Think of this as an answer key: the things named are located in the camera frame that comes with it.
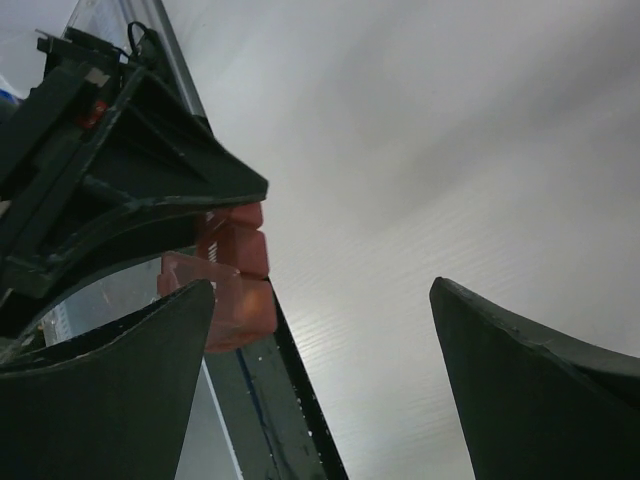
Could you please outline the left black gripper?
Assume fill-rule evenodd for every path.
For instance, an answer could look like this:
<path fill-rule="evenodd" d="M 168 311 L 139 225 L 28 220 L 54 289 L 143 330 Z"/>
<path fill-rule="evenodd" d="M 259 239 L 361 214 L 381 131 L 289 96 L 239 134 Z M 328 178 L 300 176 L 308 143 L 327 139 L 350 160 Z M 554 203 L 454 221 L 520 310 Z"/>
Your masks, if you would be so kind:
<path fill-rule="evenodd" d="M 43 81 L 2 104 L 1 336 L 18 340 L 77 290 L 150 260 L 141 227 L 262 201 L 265 178 L 229 153 L 156 77 L 142 50 L 75 28 L 37 41 Z"/>

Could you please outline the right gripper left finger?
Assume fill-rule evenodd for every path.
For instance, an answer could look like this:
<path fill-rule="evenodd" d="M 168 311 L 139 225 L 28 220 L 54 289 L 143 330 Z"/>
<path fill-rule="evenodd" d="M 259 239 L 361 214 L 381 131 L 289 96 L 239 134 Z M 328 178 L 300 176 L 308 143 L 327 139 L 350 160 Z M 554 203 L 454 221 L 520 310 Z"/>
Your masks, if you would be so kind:
<path fill-rule="evenodd" d="M 213 308 L 195 281 L 2 365 L 2 478 L 174 478 Z"/>

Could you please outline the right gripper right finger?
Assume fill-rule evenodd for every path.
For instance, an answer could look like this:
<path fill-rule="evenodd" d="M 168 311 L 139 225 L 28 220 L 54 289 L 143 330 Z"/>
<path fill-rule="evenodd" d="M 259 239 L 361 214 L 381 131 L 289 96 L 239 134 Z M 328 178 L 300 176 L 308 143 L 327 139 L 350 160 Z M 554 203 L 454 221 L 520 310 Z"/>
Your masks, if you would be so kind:
<path fill-rule="evenodd" d="M 478 479 L 636 479 L 639 360 L 437 278 L 434 324 Z"/>

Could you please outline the red pill organizer box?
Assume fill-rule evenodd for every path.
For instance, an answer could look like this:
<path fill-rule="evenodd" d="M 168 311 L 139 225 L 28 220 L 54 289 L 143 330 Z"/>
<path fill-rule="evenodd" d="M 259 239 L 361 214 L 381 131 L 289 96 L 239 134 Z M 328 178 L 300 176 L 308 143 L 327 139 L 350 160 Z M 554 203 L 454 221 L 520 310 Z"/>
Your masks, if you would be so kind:
<path fill-rule="evenodd" d="M 207 353 L 243 347 L 275 332 L 273 288 L 267 281 L 269 261 L 261 231 L 262 204 L 220 208 L 196 221 L 195 252 L 167 252 L 161 257 L 157 293 L 165 297 L 195 281 L 214 290 Z"/>

